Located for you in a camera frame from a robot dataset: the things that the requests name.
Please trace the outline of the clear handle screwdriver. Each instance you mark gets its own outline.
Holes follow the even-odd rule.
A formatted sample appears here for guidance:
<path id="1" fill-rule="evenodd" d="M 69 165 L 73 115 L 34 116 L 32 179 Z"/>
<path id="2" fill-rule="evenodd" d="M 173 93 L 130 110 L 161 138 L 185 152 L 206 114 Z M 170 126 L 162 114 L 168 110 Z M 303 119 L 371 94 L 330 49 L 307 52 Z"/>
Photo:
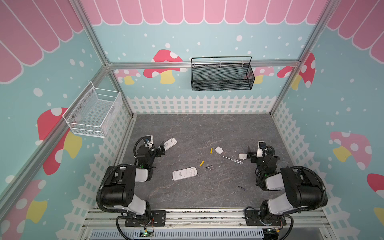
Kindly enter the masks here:
<path id="1" fill-rule="evenodd" d="M 243 164 L 243 161 L 240 161 L 240 160 L 237 160 L 237 159 L 229 158 L 229 157 L 226 157 L 226 156 L 223 156 L 223 155 L 221 155 L 221 157 L 225 158 L 227 160 L 231 160 L 232 162 L 237 163 L 237 164 L 241 164 L 241 165 Z"/>

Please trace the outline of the white remote with batteries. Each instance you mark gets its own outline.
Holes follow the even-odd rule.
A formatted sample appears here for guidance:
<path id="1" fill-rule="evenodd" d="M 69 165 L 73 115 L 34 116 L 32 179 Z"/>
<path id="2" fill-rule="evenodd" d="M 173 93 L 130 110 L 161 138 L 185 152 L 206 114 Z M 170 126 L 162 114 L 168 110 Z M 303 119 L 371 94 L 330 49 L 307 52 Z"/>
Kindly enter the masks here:
<path id="1" fill-rule="evenodd" d="M 171 139 L 167 140 L 166 142 L 164 142 L 165 151 L 167 151 L 171 147 L 175 146 L 177 143 L 178 143 L 178 141 L 175 138 L 171 138 Z"/>

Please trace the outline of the large white battery cover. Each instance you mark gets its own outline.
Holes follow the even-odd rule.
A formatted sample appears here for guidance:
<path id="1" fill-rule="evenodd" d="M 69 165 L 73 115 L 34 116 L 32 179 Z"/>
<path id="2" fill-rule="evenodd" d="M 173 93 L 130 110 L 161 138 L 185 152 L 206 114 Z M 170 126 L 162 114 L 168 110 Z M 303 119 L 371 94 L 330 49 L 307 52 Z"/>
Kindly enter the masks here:
<path id="1" fill-rule="evenodd" d="M 215 148 L 215 152 L 217 154 L 221 155 L 224 152 L 224 150 L 221 147 L 217 147 L 217 148 Z"/>

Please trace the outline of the white remote with green buttons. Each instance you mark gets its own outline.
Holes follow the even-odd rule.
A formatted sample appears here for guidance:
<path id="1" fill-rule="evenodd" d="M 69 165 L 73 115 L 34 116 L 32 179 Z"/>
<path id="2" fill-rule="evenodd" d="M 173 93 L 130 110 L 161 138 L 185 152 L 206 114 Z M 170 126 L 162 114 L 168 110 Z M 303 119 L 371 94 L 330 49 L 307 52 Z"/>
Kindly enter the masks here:
<path id="1" fill-rule="evenodd" d="M 173 171 L 172 178 L 173 181 L 183 180 L 191 177 L 195 177 L 198 174 L 195 167 L 186 168 L 183 170 Z"/>

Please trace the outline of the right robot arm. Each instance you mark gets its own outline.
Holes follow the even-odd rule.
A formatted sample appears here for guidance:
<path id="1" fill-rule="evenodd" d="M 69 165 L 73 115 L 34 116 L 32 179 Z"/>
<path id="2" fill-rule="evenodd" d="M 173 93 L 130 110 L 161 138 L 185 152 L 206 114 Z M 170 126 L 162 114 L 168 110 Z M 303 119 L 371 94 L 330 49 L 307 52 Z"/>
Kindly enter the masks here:
<path id="1" fill-rule="evenodd" d="M 284 191 L 274 199 L 264 200 L 257 210 L 246 208 L 245 216 L 252 223 L 265 226 L 284 224 L 286 215 L 313 211 L 327 205 L 327 190 L 321 177 L 303 166 L 285 167 L 278 171 L 280 157 L 275 155 L 272 146 L 260 142 L 257 151 L 248 148 L 247 159 L 257 164 L 257 187 L 263 191 Z"/>

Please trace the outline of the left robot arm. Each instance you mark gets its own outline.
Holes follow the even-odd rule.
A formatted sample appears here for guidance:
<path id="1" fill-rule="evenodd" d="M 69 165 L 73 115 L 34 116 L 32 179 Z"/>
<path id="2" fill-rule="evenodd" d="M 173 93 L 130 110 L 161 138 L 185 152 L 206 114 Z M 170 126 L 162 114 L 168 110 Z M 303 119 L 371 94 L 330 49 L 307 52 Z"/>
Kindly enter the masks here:
<path id="1" fill-rule="evenodd" d="M 152 135 L 139 138 L 133 148 L 135 162 L 132 165 L 120 164 L 107 168 L 96 196 L 99 209 L 107 213 L 120 213 L 123 217 L 151 220 L 150 204 L 135 194 L 135 185 L 152 179 L 155 159 L 165 154 L 165 142 L 157 147 Z"/>

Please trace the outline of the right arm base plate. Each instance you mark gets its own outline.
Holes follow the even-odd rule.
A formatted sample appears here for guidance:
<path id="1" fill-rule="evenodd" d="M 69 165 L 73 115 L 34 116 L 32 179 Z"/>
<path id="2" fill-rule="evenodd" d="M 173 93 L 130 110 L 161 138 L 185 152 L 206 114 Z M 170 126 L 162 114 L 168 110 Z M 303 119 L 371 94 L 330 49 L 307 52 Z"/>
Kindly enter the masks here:
<path id="1" fill-rule="evenodd" d="M 264 217 L 259 209 L 246 208 L 244 216 L 247 226 L 286 226 L 287 222 L 282 216 L 270 215 Z"/>

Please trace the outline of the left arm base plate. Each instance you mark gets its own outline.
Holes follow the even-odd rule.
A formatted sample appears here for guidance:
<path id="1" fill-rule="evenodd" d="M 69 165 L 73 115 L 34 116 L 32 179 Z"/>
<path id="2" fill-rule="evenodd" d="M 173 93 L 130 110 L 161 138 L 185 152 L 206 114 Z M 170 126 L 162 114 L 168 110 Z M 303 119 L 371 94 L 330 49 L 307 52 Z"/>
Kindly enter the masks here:
<path id="1" fill-rule="evenodd" d="M 164 227 L 166 221 L 166 211 L 151 211 L 136 218 L 128 218 L 125 220 L 125 227 Z"/>

